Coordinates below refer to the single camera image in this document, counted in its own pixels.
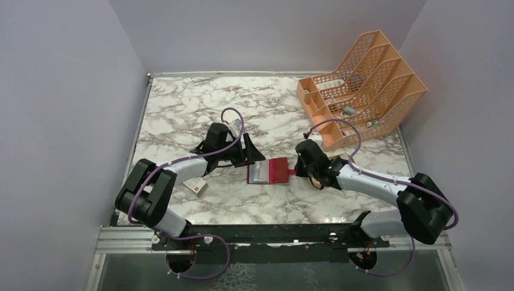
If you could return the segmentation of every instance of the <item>white marble surface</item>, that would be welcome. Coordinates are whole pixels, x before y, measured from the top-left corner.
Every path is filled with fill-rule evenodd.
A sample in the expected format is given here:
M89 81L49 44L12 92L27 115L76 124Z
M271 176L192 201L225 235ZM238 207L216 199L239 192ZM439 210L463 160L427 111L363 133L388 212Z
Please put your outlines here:
M298 78L215 77L156 78L145 111L134 162L170 161L184 156L205 137L212 122L220 122L225 107L245 118L257 149L267 158L286 156L296 162L295 145L309 122L295 95ZM235 119L232 112L227 119ZM345 149L347 154L354 147ZM409 175L397 134L366 141L355 162L393 175ZM308 179L290 176L288 184L248 185L246 167L216 169L204 177L209 187L199 196L177 185L170 209L195 224L283 224L350 222L362 211L394 207L352 191L314 189ZM121 213L118 224L128 224Z

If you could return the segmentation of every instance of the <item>wall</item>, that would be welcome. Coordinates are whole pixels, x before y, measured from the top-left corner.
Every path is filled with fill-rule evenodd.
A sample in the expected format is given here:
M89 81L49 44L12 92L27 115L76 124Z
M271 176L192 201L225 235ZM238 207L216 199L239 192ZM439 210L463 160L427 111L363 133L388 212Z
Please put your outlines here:
M426 0L110 0L145 69L333 70L357 37L397 48Z
M0 4L0 290L84 290L146 75L107 0Z
M416 171L461 215L466 290L511 290L514 2L428 0L400 53L429 88L402 125Z

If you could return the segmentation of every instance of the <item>red notebook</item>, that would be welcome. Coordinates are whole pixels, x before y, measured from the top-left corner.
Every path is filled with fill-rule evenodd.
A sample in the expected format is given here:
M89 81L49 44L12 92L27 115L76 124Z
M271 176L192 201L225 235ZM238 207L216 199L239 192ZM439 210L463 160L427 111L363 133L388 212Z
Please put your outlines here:
M288 170L286 157L267 159L248 166L246 181L248 184L287 183L292 174L294 170Z

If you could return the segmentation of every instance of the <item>cable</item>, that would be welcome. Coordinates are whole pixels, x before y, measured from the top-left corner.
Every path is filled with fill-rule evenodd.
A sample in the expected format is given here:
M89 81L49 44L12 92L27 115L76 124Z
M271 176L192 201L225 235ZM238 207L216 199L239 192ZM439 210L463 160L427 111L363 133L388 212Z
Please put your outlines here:
M359 140L359 142L357 143L357 148L352 152L350 157L348 157L348 164L350 165L352 170L354 170L354 171L356 171L358 173L364 174L366 176L369 176L369 177L381 180L381 181L395 183L395 184L400 184L400 185L405 185L405 186L410 186L410 187L416 188L418 190L421 190L421 191L425 192L426 194L429 194L430 196L440 200L442 203L444 203L444 205L446 205L452 211L452 213L453 213L453 222L450 225L446 226L444 229L452 229L452 228L454 228L457 225L457 223L459 223L459 214L457 213L457 210L455 209L455 207L453 205L451 205L451 203L448 202L448 200L446 200L443 197L439 196L437 193L435 193L433 191L430 191L429 189L425 189L425 188L423 188L421 186L418 186L418 185L416 185L414 183L404 182L404 181L396 181L396 180L393 180L393 179L382 177L382 176L376 175L374 173L366 172L365 170L359 169L357 166L355 166L352 163L352 161L353 161L353 157L355 156L355 154L357 154L357 152L361 149L362 136L361 136L361 133L359 132L359 130L352 123L350 123L350 122L348 122L348 121L346 121L344 119L341 119L341 118L330 118L330 119L324 120L324 121L314 125L313 127L311 127L309 129L309 132L306 134L307 138L309 137L309 135L312 133L312 131L315 128L317 128L321 124L325 124L325 123L330 122L330 121L339 121L339 122L342 122L344 124L347 124L357 134L357 138ZM364 272L364 273L366 273L366 274L373 275L373 276L380 276L380 277L395 276L395 275L402 274L408 268L410 268L410 266L412 266L412 263L414 263L414 259L416 258L416 247L415 247L414 239L412 237L410 239L412 240L412 255L410 256L409 262L402 269L400 269L398 271L395 271L395 272L392 272L392 273L370 272L369 270L364 270L364 269L359 268L359 267L356 266L357 269L362 271L362 272Z
M353 161L353 157L355 156L355 154L361 149L362 137L361 137L361 134L359 133L359 130L355 127L355 125L349 123L348 121L346 121L344 119L341 119L341 118L330 118L330 119L327 119L327 120L322 121L322 122L314 125L313 127L311 127L309 129L309 132L307 133L307 137L311 134L312 130L314 130L315 128L317 128L321 124L325 124L325 123L330 122L330 121L340 121L340 122L343 122L344 124L348 124L355 131L355 133L357 134L357 138L359 139L359 143L357 143L357 148L353 151L353 153L348 158L348 164L350 165L352 170L354 170L354 171L356 171L358 173L362 173L362 174L364 174L366 176L378 179L378 180L382 180L382 181L389 182L389 183L395 183L395 184L410 186L410 187L416 188L416 189L418 189L420 191L423 191L426 194L429 194L430 196L440 200L444 205L446 205L452 211L453 222L450 225L446 226L444 229L452 229L452 228L454 228L457 225L457 223L459 223L459 214L457 213L457 210L455 209L455 207L453 205L451 205L451 203L448 202L448 200L446 200L443 197L439 196L437 193L435 193L433 191L430 191L429 189L425 189L425 188L423 188L421 186L418 186L418 185L416 185L414 183L389 179L389 178L386 178L386 177L383 177L383 176L380 176L380 175L377 175L377 174L374 174L374 173L366 172L365 170L359 169L357 166L355 166L352 163L352 161Z
M227 261L223 265L223 268L221 268L221 270L218 271L216 274L205 276L205 277L197 277L197 276L190 276L190 275L183 275L181 273L176 273L170 267L168 259L166 259L166 266L169 269L169 273L176 275L177 278L182 277L182 278L193 279L193 280L209 280L209 279L216 278L217 276L223 274L229 268L229 265L230 265L230 248L229 248L229 244L227 244L227 242L221 236L207 234L207 235L186 236L185 238L177 238L177 237L171 236L171 235L169 235L168 233L165 233L165 232L161 232L161 234L163 234L167 238L174 239L175 241L187 241L187 240L190 240L190 239L197 239L197 238L204 238L206 236L211 236L212 238L216 238L216 239L220 240L223 243L223 245L225 246L225 249L227 250Z
M212 156L212 155L217 155L219 153L222 153L226 150L228 150L229 148L233 147L240 139L241 139L241 136L244 132L244 120L242 118L242 115L239 111L237 111L237 109L233 108L233 107L227 107L225 109L223 109L223 111L221 112L221 121L222 122L225 122L223 120L223 114L227 111L227 110L232 110L234 111L235 113L237 113L237 115L239 115L239 119L241 120L241 129L239 131L239 134L237 136L236 139L234 139L234 141L232 141L231 144L227 145L226 147L224 147L223 149L220 149L220 150L216 150L214 152L211 152L211 153L204 153L204 154L201 154L201 155L196 155L196 156L185 156L185 157L182 157L182 158L178 158L178 159L175 159L171 162L166 162L162 165L160 165L159 167L155 168L149 175L148 177L144 180L144 182L141 184L141 187L138 189L138 191L136 192L136 195L134 195L134 198L132 199L132 203L130 203L130 207L128 208L128 212L127 212L127 217L128 217L128 221L130 221L131 223L137 223L137 221L135 221L134 219L132 219L132 214L134 212L134 207L136 205L136 202L138 200L138 198L141 196L141 193L143 192L143 189L144 187L146 187L148 185L148 183L150 182L150 180L152 180L153 176L158 172L160 171L161 169L171 165L171 164L176 164L178 162L183 162L183 161L187 161L189 159L199 159L199 158L205 158L206 156ZM205 236L211 236L213 238L216 238L216 239L219 239L224 245L225 245L225 248L227 249L227 262L225 263L224 267L216 274L214 275L210 275L210 276L205 276L205 277L196 277L196 276L188 276L188 275L182 275L182 277L184 278L189 278L189 279L197 279L197 280L207 280L207 279L212 279L212 278L215 278L219 275L221 275L223 272L225 272L229 265L230 265L230 249L229 249L229 245L227 244L227 242L221 238L220 236L217 236L217 235L211 235L211 234L208 234L208 235L193 235L193 236L188 236L188 237L185 237L185 238L178 238L178 237L174 237L174 236L171 236L169 235L168 233L165 233L165 232L161 232L161 234L163 234L164 236L170 238L170 239L174 239L174 240L177 240L177 241L186 241L188 239L196 239L196 238L203 238ZM173 271L171 271L170 269L170 272L177 275L177 276L180 276L180 274L177 274Z

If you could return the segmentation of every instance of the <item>table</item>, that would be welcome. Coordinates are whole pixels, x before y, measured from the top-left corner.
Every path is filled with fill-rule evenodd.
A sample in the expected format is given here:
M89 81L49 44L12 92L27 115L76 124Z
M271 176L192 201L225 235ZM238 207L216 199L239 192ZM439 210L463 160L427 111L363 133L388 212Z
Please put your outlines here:
M266 158L286 156L296 163L295 145L309 122L295 95L297 77L217 76L154 78L132 164L141 158L170 161L186 155L204 138L226 107L238 109L245 130ZM227 112L227 119L236 115ZM355 148L344 149L349 155ZM355 156L359 166L409 176L397 133L366 141ZM195 195L175 185L169 208L194 224L297 224L351 222L362 211L394 209L353 191L317 190L308 179L290 176L288 184L248 185L247 169L216 169ZM127 225L120 213L118 225Z

